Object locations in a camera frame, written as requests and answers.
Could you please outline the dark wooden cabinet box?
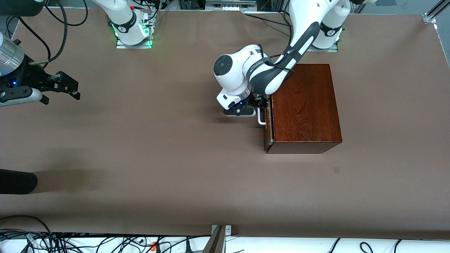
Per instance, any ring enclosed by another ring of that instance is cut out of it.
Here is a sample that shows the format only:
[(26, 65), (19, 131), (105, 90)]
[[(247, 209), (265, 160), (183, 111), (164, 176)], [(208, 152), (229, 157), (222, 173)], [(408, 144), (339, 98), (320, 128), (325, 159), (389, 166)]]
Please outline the dark wooden cabinet box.
[(268, 154), (322, 154), (342, 143), (329, 64), (297, 64), (271, 95), (274, 144)]

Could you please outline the white power strip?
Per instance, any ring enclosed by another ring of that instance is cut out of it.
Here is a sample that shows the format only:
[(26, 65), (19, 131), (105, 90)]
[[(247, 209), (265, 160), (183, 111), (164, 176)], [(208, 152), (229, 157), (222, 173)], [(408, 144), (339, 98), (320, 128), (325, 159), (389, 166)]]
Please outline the white power strip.
[(257, 0), (205, 0), (205, 10), (257, 11)]

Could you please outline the aluminium profile rail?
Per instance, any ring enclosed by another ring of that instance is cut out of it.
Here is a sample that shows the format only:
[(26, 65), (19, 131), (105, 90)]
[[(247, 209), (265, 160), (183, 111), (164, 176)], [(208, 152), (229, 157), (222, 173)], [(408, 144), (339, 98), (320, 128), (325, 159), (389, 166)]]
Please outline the aluminium profile rail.
[(439, 0), (428, 12), (423, 14), (423, 21), (426, 24), (434, 24), (436, 17), (450, 7), (450, 0)]

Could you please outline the silver metal table bracket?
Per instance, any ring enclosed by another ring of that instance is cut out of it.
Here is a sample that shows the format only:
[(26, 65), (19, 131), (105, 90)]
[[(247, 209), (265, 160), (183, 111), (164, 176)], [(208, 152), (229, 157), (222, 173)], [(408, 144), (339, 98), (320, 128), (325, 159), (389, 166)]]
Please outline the silver metal table bracket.
[(225, 238), (232, 235), (231, 225), (212, 225), (211, 238), (225, 241)]

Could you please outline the black rounded object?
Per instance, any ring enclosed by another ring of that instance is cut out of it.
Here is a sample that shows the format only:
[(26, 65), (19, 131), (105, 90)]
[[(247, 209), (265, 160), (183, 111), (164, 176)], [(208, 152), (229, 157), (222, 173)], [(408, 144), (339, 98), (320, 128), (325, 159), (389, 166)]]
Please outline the black rounded object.
[(37, 184), (34, 173), (0, 169), (0, 194), (30, 194)]

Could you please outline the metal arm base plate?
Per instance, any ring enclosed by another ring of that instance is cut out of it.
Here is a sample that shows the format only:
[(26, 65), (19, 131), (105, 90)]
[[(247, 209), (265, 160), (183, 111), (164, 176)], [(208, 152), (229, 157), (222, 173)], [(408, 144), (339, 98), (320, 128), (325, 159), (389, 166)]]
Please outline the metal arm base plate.
[(131, 49), (148, 49), (153, 46), (153, 36), (144, 38), (143, 41), (136, 45), (126, 45), (119, 38), (117, 38), (116, 48), (131, 48)]
[(329, 48), (319, 48), (316, 47), (314, 44), (311, 44), (311, 46), (308, 49), (308, 52), (331, 52), (335, 53), (339, 51), (338, 43), (334, 42), (333, 45), (331, 45)]

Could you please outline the dark grey slanted bar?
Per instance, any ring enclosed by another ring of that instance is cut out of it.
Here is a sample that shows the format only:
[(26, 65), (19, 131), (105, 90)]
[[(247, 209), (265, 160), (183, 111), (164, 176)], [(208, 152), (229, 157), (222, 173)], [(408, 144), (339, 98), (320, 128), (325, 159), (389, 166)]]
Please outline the dark grey slanted bar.
[(226, 225), (217, 225), (202, 253), (223, 253), (226, 232)]

